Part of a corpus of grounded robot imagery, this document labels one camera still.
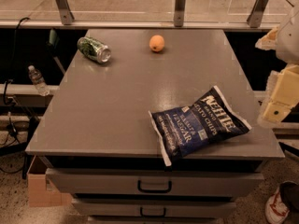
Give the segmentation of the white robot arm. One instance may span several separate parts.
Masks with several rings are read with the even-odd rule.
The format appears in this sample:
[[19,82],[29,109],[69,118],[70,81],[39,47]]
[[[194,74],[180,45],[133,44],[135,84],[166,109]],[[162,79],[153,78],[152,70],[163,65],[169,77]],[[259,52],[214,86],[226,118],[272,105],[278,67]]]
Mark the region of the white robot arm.
[[299,104],[299,5],[289,15],[255,44],[257,49],[274,50],[287,65],[272,71],[267,79],[258,123],[274,128]]

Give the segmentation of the yellow-white gripper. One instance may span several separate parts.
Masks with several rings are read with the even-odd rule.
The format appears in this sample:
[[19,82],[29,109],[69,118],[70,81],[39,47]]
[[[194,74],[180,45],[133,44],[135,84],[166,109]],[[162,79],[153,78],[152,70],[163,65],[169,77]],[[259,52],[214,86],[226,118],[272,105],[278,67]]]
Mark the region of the yellow-white gripper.
[[[257,49],[275,50],[277,48],[278,28],[274,27],[255,43]],[[263,99],[257,118],[259,125],[265,128],[278,126],[299,103],[299,65],[288,64],[278,74],[278,81],[271,99]]]

